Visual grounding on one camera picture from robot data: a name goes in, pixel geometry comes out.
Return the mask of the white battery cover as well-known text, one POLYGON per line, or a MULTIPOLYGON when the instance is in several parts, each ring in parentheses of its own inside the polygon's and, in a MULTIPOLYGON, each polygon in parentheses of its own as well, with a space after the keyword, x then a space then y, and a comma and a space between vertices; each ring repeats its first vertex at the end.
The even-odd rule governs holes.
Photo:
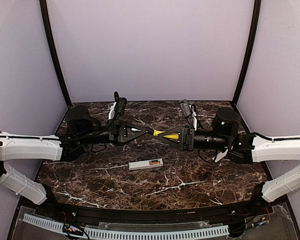
POLYGON ((216 157, 213 159, 213 162, 215 163, 219 162, 227 155, 227 153, 228 153, 227 151, 218 153, 216 157))

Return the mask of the white remote control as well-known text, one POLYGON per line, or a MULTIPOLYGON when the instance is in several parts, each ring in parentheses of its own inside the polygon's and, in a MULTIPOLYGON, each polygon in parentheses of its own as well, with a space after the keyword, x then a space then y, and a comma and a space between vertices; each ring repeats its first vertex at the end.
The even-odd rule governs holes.
POLYGON ((135 171, 135 170, 142 170, 142 169, 151 169, 151 168, 158 168, 164 165, 162 158, 151 159, 151 160, 143 160, 143 161, 136 161, 136 162, 129 162, 128 163, 128 170, 135 171), (160 160, 160 165, 150 165, 151 160, 160 160))

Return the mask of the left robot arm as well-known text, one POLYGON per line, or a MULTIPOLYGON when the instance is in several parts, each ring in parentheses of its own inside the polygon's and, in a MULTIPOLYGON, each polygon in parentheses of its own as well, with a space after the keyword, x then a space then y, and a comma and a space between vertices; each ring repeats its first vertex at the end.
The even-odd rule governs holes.
POLYGON ((85 153, 85 147, 97 144, 126 144, 149 131, 119 117, 124 106, 114 105, 106 125, 92 117, 84 105, 70 109, 65 115, 65 134, 34 136, 0 131, 0 185, 40 206, 54 201, 49 187, 37 183, 14 169, 9 160, 51 160, 71 162, 85 153))

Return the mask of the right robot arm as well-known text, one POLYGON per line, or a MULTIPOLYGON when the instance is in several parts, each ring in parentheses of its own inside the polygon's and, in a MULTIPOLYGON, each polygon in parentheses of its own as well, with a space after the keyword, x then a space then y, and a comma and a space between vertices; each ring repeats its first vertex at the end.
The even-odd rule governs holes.
MULTIPOLYGON (((160 141, 180 151, 215 150, 215 160, 227 158, 236 164, 267 161, 300 161, 300 135, 267 137, 253 132, 239 134, 241 115, 222 107, 212 120, 211 131, 179 127, 165 132, 154 131, 160 141)), ((283 175, 254 187, 251 201, 266 204, 300 188, 300 164, 283 175)))

